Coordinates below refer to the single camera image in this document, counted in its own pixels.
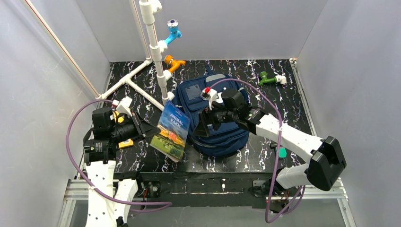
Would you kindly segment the yellow book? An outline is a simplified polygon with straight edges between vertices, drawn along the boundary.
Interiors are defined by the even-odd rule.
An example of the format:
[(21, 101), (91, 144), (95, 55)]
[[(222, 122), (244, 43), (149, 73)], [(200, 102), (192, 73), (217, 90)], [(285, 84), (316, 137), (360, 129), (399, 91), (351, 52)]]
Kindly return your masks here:
[[(120, 113), (118, 111), (114, 111), (113, 115), (114, 115), (114, 119), (115, 119), (116, 123), (121, 124), (121, 123), (124, 122), (124, 115), (120, 116)], [(118, 144), (118, 148), (119, 149), (123, 149), (123, 148), (132, 147), (133, 145), (134, 145), (133, 140), (132, 139), (127, 139), (127, 140), (125, 140), (123, 142), (120, 142)]]

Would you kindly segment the Nineteen Eighty-Four book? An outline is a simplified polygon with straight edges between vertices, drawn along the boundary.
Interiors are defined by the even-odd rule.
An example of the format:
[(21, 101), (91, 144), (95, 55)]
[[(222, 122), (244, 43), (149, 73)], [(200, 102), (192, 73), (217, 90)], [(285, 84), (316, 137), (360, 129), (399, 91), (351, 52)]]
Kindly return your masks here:
[(176, 100), (173, 100), (171, 102), (177, 109), (179, 109), (180, 111), (183, 110), (183, 106), (182, 106), (181, 102), (177, 102)]

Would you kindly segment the Animal Farm book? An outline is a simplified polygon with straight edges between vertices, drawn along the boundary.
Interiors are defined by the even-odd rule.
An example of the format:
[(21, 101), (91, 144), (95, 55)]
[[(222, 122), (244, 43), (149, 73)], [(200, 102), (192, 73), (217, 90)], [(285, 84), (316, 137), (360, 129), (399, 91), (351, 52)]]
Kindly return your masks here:
[(150, 145), (172, 161), (180, 162), (184, 155), (189, 126), (189, 117), (168, 101), (157, 124), (161, 132), (153, 136)]

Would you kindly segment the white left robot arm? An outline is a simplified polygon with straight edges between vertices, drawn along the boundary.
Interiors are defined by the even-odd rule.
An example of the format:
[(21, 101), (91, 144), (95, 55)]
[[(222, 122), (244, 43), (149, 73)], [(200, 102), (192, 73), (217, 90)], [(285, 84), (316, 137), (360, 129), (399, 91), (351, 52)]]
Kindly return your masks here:
[(160, 133), (160, 129), (138, 113), (115, 114), (110, 107), (92, 112), (92, 139), (84, 141), (84, 162), (89, 180), (88, 227), (126, 227), (133, 200), (139, 186), (138, 174), (125, 174), (118, 178), (117, 191), (113, 191), (116, 152), (119, 143), (131, 139), (141, 141)]

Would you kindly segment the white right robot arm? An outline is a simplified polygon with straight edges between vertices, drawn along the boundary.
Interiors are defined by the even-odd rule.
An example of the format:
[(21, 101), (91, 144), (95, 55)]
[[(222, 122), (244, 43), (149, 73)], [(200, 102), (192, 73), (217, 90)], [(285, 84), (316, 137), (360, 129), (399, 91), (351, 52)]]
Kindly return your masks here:
[(241, 129), (268, 139), (276, 139), (283, 146), (304, 160), (304, 164), (285, 167), (273, 174), (270, 186), (275, 193), (286, 189), (313, 185), (329, 191), (346, 168), (346, 160), (339, 141), (304, 133), (257, 106), (250, 105), (242, 93), (233, 88), (221, 93), (223, 103), (217, 102), (218, 93), (209, 87), (201, 93), (208, 106), (199, 113), (199, 123), (193, 134), (209, 137), (210, 129), (219, 129), (223, 123), (234, 122)]

